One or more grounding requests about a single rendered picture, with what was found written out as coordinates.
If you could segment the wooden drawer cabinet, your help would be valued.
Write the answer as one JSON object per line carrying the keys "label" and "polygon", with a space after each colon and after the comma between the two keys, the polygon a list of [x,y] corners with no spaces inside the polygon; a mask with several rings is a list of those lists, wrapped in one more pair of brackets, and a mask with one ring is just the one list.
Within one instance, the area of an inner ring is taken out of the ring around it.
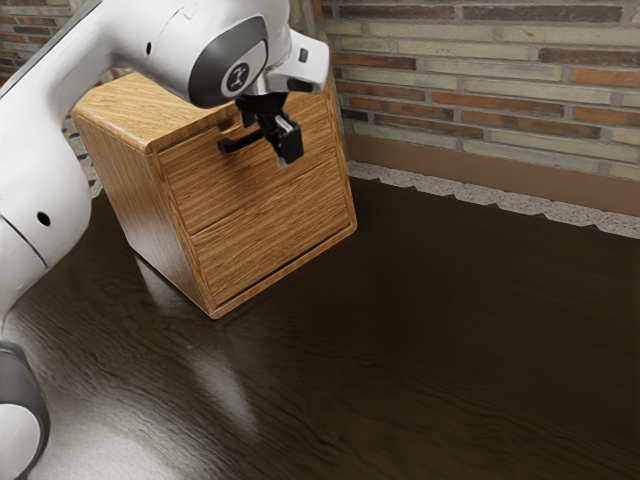
{"label": "wooden drawer cabinet", "polygon": [[139,74],[90,90],[72,118],[133,250],[218,318],[350,235],[357,220],[333,93],[292,93],[304,154],[281,167],[233,104],[199,109]]}

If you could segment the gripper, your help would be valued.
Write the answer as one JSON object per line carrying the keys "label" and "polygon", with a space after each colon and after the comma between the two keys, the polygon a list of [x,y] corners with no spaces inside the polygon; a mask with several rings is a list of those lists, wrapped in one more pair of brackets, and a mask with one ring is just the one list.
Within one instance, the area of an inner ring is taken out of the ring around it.
{"label": "gripper", "polygon": [[277,165],[286,168],[304,155],[300,126],[283,115],[287,92],[241,95],[235,100],[244,127],[256,120],[263,137],[277,153]]}

